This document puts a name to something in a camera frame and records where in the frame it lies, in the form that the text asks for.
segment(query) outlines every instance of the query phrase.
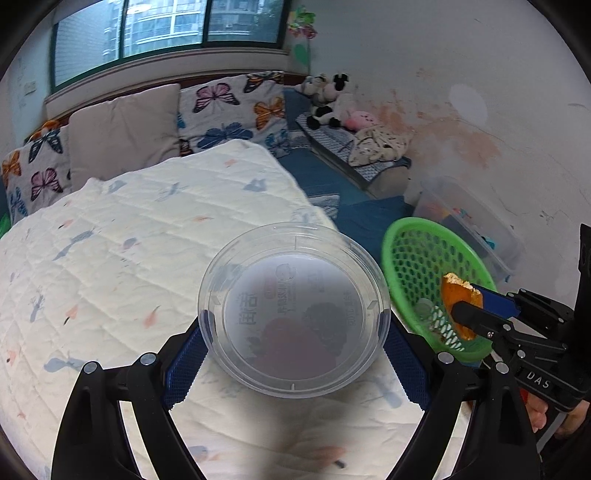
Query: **quilted mattress cover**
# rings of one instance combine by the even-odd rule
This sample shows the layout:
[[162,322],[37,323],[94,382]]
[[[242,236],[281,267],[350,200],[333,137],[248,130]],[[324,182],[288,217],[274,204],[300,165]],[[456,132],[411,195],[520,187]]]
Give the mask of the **quilted mattress cover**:
[[[0,239],[0,424],[49,479],[82,365],[130,364],[196,316],[202,275],[236,236],[274,222],[334,228],[262,147],[234,140],[84,188]],[[126,429],[156,479],[130,404]],[[286,400],[242,386],[208,356],[171,415],[208,479],[381,480],[421,419],[385,354],[351,385]],[[461,447],[460,414],[438,478]]]

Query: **silver screw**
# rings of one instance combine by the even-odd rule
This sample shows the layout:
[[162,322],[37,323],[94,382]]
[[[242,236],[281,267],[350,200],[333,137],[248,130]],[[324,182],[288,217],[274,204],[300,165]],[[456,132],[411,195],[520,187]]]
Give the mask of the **silver screw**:
[[509,367],[507,366],[507,364],[504,364],[503,362],[498,362],[495,365],[496,371],[498,371],[500,374],[507,374],[509,373]]
[[449,365],[453,362],[453,355],[448,352],[440,352],[437,358],[442,364]]
[[96,367],[98,367],[98,365],[96,364],[96,362],[88,362],[83,370],[85,374],[91,374],[93,371],[96,370]]
[[156,355],[154,355],[153,353],[145,353],[139,359],[139,363],[141,363],[142,365],[152,365],[155,361]]

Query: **window sill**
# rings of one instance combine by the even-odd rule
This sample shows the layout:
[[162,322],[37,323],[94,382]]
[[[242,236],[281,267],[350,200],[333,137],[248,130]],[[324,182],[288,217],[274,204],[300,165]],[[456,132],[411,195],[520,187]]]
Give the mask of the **window sill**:
[[47,118],[64,116],[155,82],[173,83],[201,74],[288,70],[288,65],[286,51],[269,48],[225,47],[156,54],[97,72],[50,95],[45,100]]

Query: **beige pillow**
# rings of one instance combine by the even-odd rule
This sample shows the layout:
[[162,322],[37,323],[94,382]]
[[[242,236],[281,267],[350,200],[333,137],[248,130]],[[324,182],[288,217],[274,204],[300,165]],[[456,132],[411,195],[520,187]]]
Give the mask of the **beige pillow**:
[[127,171],[178,157],[179,84],[88,106],[70,117],[72,189],[91,178],[110,180]]

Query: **green balloon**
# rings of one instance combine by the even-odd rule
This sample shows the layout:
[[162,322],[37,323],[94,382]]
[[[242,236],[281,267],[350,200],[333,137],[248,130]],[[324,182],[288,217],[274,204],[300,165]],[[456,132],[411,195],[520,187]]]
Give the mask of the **green balloon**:
[[295,59],[304,65],[308,65],[308,50],[301,43],[294,47]]

